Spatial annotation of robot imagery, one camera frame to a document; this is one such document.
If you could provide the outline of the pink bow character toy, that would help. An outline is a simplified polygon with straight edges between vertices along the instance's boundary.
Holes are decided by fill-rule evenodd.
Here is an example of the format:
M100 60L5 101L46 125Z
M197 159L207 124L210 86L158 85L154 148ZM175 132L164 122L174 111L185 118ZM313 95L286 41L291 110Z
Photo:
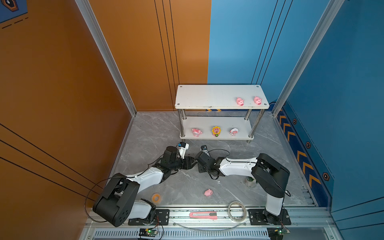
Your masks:
M199 137L203 132L200 129L193 128L192 133L194 137Z

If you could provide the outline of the pink yellow figure toy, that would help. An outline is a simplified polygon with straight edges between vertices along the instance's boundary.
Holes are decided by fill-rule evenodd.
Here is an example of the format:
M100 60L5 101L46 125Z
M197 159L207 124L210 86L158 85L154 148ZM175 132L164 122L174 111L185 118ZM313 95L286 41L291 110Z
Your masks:
M218 126L213 127L212 133L214 137L218 137L221 134L221 128Z

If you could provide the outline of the pink white round character toy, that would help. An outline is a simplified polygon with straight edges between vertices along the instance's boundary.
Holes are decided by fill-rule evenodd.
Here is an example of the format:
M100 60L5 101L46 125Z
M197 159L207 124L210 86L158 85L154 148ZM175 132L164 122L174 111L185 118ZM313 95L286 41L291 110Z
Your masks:
M230 130L230 135L234 137L238 134L238 132L239 132L239 129L233 128Z

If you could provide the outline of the white two-tier shelf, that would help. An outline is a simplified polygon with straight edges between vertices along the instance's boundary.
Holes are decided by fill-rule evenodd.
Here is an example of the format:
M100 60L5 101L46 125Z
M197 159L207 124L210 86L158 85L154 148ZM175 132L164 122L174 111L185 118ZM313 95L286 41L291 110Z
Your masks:
M262 104L256 105L254 97L262 98ZM244 105L238 106L237 98L244 99ZM179 85L176 93L175 108L180 120L180 138L182 140L234 140L247 141L254 139L254 134L264 112L270 104L260 85ZM187 116L187 110L245 110L243 117L233 116ZM212 128L221 128L221 134L214 137ZM192 129L200 129L203 133L194 137ZM236 136L230 130L239 129Z

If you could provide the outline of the small pink pig toy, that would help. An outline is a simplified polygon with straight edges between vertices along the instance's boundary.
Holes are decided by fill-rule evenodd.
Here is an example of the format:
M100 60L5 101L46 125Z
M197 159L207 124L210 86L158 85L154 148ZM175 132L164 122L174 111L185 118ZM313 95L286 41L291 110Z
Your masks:
M260 98L260 97L254 97L254 103L256 104L256 105L261 105L262 104L262 98Z

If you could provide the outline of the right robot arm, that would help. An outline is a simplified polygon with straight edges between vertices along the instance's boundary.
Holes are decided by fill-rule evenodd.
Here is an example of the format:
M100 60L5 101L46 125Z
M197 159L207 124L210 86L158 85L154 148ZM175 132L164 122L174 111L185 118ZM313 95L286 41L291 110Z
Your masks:
M264 215L278 217L281 214L290 171L269 155L261 153L251 159L214 159L201 151L195 159L214 179L235 175L256 180L267 193Z

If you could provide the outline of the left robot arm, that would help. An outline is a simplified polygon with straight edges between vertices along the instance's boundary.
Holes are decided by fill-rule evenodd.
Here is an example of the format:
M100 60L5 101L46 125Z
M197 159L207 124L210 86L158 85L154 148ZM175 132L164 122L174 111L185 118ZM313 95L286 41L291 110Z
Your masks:
M113 175L93 204L93 212L114 227L121 226L126 220L151 224L156 218L156 205L145 199L137 200L137 194L163 183L179 170L192 169L196 161L186 156L188 149L189 145L184 142L175 147L168 146L145 171L135 175Z

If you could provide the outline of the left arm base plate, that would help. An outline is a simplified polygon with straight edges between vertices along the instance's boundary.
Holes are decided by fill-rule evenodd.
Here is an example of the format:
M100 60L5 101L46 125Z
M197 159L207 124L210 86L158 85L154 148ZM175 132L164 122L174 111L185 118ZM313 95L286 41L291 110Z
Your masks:
M152 221L143 220L143 219L129 219L129 226L155 226L158 221L161 225L167 226L170 220L170 210L169 209L156 209L154 219Z

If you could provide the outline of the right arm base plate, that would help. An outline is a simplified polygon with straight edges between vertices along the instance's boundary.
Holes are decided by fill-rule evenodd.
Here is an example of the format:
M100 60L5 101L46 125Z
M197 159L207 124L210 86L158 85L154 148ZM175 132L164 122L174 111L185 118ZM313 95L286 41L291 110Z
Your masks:
M282 209L278 216L267 212L265 209L249 209L248 215L252 226L289 226L292 224L291 218L286 209Z

